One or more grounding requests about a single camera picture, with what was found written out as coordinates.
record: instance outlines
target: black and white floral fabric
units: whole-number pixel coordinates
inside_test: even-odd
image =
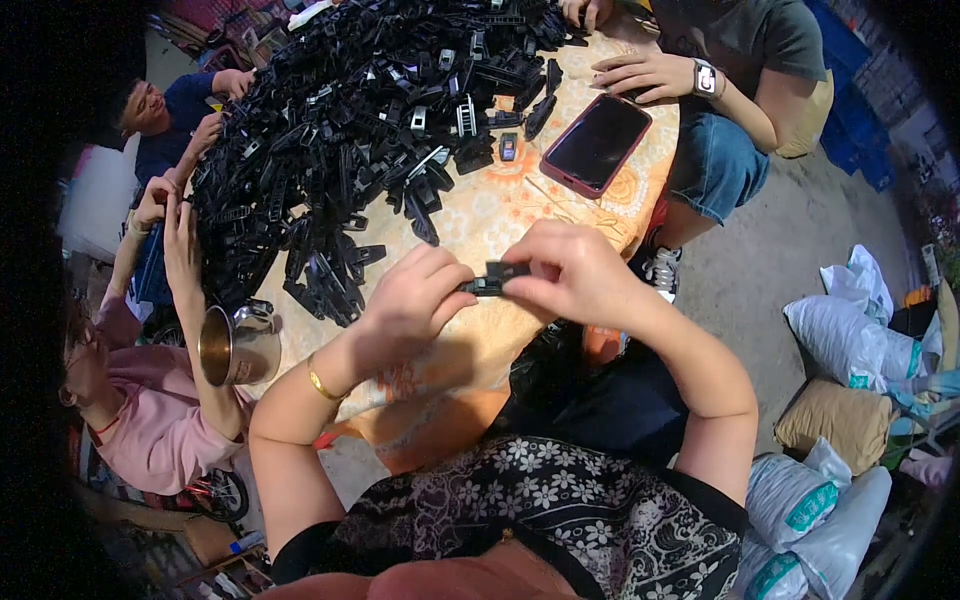
[[[740,537],[658,473],[544,438],[499,439],[430,471],[378,482],[334,537],[430,560],[506,518],[575,557],[606,598],[722,598],[736,576]]]

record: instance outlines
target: stainless steel mug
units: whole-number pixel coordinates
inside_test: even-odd
[[[210,385],[260,383],[280,367],[280,336],[274,308],[252,302],[229,316],[220,306],[206,311],[200,331],[200,365]]]

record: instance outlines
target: sneaker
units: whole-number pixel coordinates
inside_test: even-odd
[[[663,298],[671,304],[677,299],[677,287],[680,283],[680,277],[677,273],[677,266],[684,250],[677,248],[670,250],[668,248],[655,248],[653,240],[660,228],[650,232],[643,241],[643,245],[637,251],[634,260],[631,260],[631,267],[634,273],[647,285],[653,286]],[[643,260],[639,268],[635,266],[637,259]]]
[[[677,299],[677,287],[680,285],[677,263],[680,262],[683,252],[680,248],[657,248],[657,252],[640,268],[640,279],[647,285],[652,285],[671,304]]]

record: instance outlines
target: phone screen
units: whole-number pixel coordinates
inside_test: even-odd
[[[603,95],[580,117],[544,157],[572,178],[595,190],[603,189],[624,155],[650,123],[650,116],[633,105]]]

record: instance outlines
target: pile of black plastic parts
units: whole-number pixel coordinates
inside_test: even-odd
[[[492,164],[491,130],[533,139],[563,75],[537,52],[585,35],[553,0],[347,0],[315,16],[226,108],[194,175],[204,290],[238,307],[285,250],[284,289],[318,319],[355,321],[364,267],[386,255],[345,234],[367,226],[359,213],[386,191],[439,244],[430,214],[453,186],[447,161],[461,175]],[[494,94],[513,110],[488,115]]]

